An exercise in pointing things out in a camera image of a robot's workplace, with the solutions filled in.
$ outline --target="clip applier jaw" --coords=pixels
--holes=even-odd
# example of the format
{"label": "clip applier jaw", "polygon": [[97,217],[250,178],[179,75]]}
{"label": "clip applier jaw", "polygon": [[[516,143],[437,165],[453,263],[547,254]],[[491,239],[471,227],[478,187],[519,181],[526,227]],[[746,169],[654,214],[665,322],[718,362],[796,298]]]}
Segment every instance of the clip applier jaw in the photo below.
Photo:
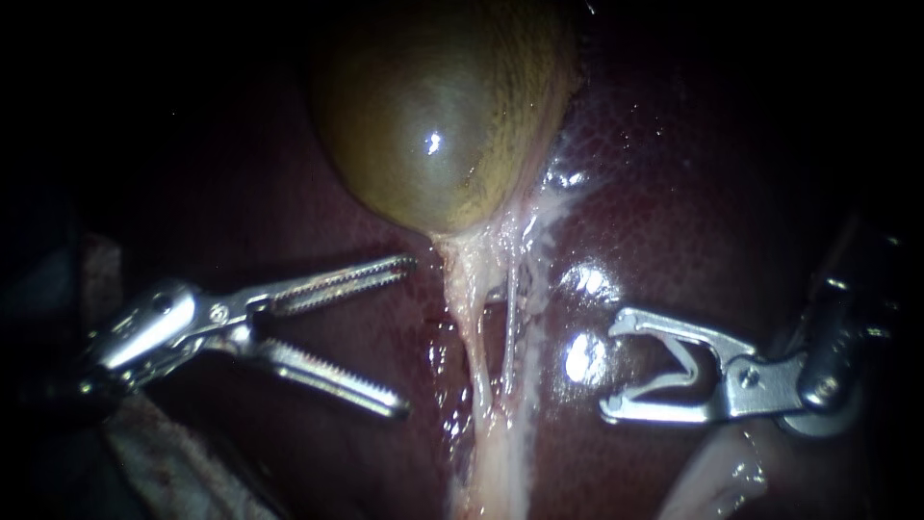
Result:
{"label": "clip applier jaw", "polygon": [[[809,437],[842,433],[859,418],[864,365],[882,355],[899,306],[892,297],[900,241],[852,216],[810,285],[808,306],[783,355],[757,355],[755,346],[716,330],[653,312],[624,308],[610,336],[652,335],[684,372],[655,377],[600,400],[608,423],[706,424],[773,416],[786,429]],[[691,386],[699,375],[681,344],[706,348],[719,382],[699,404],[658,403],[645,395]]]}
{"label": "clip applier jaw", "polygon": [[91,335],[85,363],[103,367],[108,380],[130,394],[164,377],[203,350],[228,352],[278,376],[384,417],[401,418],[410,404],[395,392],[275,338],[258,338],[258,313],[292,316],[397,282],[416,266],[413,257],[388,256],[329,273],[255,285],[224,296],[188,282],[164,279],[123,308],[113,325]]}
{"label": "clip applier jaw", "polygon": [[[665,374],[601,399],[601,416],[615,424],[643,421],[706,424],[756,415],[781,414],[802,409],[796,379],[805,362],[803,354],[781,361],[763,361],[754,346],[721,332],[635,308],[617,314],[610,336],[651,334],[680,362],[682,373]],[[696,361],[680,342],[709,349],[719,371],[711,397],[699,404],[655,403],[641,398],[654,390],[691,386],[699,376]]]}

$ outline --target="dark background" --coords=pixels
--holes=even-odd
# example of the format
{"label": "dark background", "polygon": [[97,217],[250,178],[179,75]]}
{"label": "dark background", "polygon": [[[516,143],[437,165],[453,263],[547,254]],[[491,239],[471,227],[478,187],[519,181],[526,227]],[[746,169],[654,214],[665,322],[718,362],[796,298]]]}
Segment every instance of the dark background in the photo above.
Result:
{"label": "dark background", "polygon": [[[644,9],[592,4],[598,11],[617,11],[633,20],[640,33],[721,69],[735,85],[730,103],[746,107],[745,117],[768,123],[767,145],[783,142],[787,153],[808,165],[781,169],[779,175],[794,189],[812,186],[823,194],[817,201],[819,215],[857,205],[906,242],[916,241],[917,196],[911,186],[920,170],[914,160],[920,132],[914,128],[919,111],[912,78],[920,59],[912,54],[910,13],[844,4],[678,7],[654,2]],[[136,13],[49,10],[11,13],[6,20],[3,291],[49,251],[63,247],[73,252],[81,227],[113,231],[105,228],[111,223],[103,223],[112,220],[102,217],[117,215],[132,203],[132,194],[152,181],[137,176],[141,167],[186,131],[189,122],[207,117],[224,92],[253,73],[252,65],[296,55],[311,23],[326,16],[311,6],[297,13],[192,14],[188,8],[165,6]],[[74,294],[60,294],[65,303],[41,332],[27,317],[10,314],[3,320],[13,330],[5,332],[13,347],[4,363],[5,377],[30,364],[35,345],[57,345],[73,337]],[[910,349],[891,353],[908,365]],[[880,488],[893,504],[909,499],[902,493],[904,471],[897,461],[908,456],[914,432],[900,417],[898,404],[916,408],[914,379],[884,376],[885,399],[874,410],[879,425],[874,457],[892,479]],[[33,459],[47,459],[51,449],[60,450],[54,457],[69,456],[64,455],[68,446],[41,444],[38,455],[38,448],[8,446],[23,455],[13,458],[12,477],[22,478],[12,488],[15,500],[8,507],[32,507],[38,512],[30,516],[38,517],[43,511],[61,512],[41,503],[48,489],[62,500],[96,496],[55,490],[42,481],[42,468],[56,466]],[[113,517],[139,514],[129,502],[124,514]],[[125,512],[129,509],[135,513]]]}

